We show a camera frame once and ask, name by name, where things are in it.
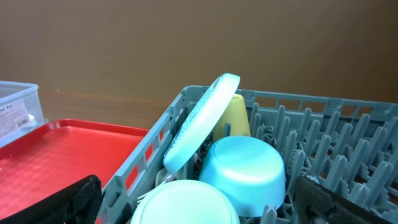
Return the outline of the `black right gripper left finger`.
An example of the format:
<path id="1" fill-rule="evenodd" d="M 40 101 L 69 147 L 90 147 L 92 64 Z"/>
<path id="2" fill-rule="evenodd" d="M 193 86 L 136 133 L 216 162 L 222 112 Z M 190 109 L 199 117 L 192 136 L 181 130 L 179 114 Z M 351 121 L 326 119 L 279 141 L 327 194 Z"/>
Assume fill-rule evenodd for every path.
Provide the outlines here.
<path id="1" fill-rule="evenodd" d="M 1 224 L 94 224 L 103 199 L 100 179 L 89 175 L 1 219 Z"/>

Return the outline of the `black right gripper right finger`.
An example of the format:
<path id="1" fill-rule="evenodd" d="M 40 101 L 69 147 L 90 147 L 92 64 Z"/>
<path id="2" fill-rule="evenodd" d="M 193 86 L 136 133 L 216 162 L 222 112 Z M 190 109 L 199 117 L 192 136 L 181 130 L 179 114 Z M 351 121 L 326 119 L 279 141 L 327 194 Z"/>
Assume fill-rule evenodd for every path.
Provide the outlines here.
<path id="1" fill-rule="evenodd" d="M 366 184 L 357 184 L 348 198 L 306 178 L 298 177 L 294 188 L 294 205 L 300 223 L 397 223 L 397 212 L 388 219 L 376 215 L 371 203 L 377 199 L 375 190 L 384 189 L 386 180 L 371 177 Z"/>

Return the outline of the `light blue bowl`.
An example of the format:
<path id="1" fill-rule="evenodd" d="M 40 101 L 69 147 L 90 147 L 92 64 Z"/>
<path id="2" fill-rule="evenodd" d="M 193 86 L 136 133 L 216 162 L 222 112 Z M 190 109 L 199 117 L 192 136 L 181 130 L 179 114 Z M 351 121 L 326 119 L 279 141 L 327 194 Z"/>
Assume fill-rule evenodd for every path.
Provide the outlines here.
<path id="1" fill-rule="evenodd" d="M 285 165 L 270 144 L 248 136 L 229 136 L 208 150 L 199 181 L 222 191 L 240 217 L 260 217 L 285 198 Z"/>

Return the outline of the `white plastic fork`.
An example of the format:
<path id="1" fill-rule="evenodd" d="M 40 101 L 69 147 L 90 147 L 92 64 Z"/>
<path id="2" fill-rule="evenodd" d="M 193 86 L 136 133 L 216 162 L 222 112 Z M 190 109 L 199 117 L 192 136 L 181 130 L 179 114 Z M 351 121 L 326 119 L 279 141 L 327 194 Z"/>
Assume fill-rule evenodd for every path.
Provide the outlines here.
<path id="1" fill-rule="evenodd" d="M 157 187 L 164 185 L 166 183 L 172 182 L 177 178 L 177 174 L 169 174 L 168 172 L 161 174 L 161 172 L 158 172 L 156 177 L 155 177 L 155 186 L 152 190 L 148 191 L 147 193 L 139 196 L 137 198 L 137 204 L 140 204 L 147 195 L 149 195 L 152 191 L 154 191 Z"/>

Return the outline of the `green bowl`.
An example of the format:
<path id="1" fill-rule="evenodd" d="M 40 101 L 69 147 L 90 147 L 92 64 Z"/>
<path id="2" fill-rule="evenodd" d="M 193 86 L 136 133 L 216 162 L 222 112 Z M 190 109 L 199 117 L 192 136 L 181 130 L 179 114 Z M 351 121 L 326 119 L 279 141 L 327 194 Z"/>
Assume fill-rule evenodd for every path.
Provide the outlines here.
<path id="1" fill-rule="evenodd" d="M 238 224 L 232 203 L 215 187 L 197 180 L 160 185 L 137 206 L 130 224 Z"/>

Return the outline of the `yellow plastic cup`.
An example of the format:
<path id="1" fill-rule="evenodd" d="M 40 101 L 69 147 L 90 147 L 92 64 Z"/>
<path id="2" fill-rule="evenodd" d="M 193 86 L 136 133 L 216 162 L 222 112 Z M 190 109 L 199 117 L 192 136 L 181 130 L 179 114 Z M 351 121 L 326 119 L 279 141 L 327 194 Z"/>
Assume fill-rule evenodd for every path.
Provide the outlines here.
<path id="1" fill-rule="evenodd" d="M 213 128 L 212 137 L 214 142 L 224 137 L 226 123 L 231 124 L 231 136 L 251 136 L 248 114 L 242 95 L 234 94 L 228 107 Z"/>

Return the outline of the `light blue plate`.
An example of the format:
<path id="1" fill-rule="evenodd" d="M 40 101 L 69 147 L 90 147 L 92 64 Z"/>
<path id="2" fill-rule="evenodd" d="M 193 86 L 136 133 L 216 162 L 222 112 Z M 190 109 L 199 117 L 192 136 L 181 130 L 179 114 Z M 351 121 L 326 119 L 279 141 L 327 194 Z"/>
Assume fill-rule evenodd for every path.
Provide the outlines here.
<path id="1" fill-rule="evenodd" d="M 163 165 L 169 174 L 178 172 L 194 155 L 228 107 L 239 83 L 239 76 L 225 73 L 204 92 L 164 154 Z"/>

